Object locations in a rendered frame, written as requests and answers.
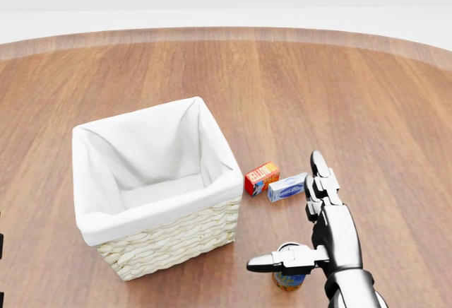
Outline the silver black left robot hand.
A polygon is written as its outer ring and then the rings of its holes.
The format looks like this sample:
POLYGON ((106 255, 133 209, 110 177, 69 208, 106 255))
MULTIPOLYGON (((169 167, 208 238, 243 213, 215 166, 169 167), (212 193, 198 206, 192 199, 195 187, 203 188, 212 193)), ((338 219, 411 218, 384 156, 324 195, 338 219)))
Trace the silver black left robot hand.
MULTIPOLYGON (((4 234, 0 232, 0 260, 3 258, 4 234)), ((4 305, 4 292, 0 290, 0 308, 4 305)))

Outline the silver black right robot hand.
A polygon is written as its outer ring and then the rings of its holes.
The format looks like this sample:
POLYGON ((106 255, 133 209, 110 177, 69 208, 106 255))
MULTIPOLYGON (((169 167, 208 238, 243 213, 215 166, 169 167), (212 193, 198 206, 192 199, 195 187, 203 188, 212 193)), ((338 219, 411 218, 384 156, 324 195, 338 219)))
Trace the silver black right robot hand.
POLYGON ((285 251, 256 256, 247 262, 248 271, 298 276, 321 268, 329 277, 364 268, 355 222, 339 198, 340 186, 333 169, 318 150, 311 153, 310 165, 312 173, 306 176, 304 188, 307 217, 314 224, 313 247, 292 245, 285 251))

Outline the alphabet soup tin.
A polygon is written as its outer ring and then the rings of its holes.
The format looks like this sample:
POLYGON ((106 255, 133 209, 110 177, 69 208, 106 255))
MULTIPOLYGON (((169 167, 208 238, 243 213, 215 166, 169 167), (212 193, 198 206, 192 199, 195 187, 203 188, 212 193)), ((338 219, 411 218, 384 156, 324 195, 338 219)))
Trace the alphabet soup tin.
MULTIPOLYGON (((300 246, 297 242, 281 244, 277 251, 287 251, 290 247, 300 246)), ((295 291, 302 286, 306 275, 284 276, 281 272, 272 273, 273 282, 284 291, 295 291)))

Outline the white lined wicker basket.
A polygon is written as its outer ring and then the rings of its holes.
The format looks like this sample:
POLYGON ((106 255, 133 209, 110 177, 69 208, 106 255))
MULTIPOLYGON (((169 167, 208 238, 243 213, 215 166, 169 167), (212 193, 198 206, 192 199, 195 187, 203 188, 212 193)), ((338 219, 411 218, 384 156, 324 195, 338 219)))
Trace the white lined wicker basket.
POLYGON ((236 237, 243 175, 200 97, 74 127, 72 169, 76 225, 124 281, 236 237))

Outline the pale blue cream cheese box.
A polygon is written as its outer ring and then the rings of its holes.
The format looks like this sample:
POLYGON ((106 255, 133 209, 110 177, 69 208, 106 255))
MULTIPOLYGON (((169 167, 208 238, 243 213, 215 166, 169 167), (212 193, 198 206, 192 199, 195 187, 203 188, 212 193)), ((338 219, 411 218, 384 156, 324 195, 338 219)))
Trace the pale blue cream cheese box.
POLYGON ((296 194, 304 192, 304 180, 308 176, 307 172, 296 174, 291 177, 279 179, 268 185, 267 197, 271 203, 286 199, 296 194))

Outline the red butter box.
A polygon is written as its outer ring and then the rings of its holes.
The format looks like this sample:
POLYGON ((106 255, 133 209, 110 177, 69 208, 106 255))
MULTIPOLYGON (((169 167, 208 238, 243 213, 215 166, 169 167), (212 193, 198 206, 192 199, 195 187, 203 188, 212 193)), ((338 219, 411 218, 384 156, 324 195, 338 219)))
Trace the red butter box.
POLYGON ((254 197, 268 189, 270 183, 276 182, 280 177, 280 168, 274 162, 267 162, 244 176, 244 189, 254 197))

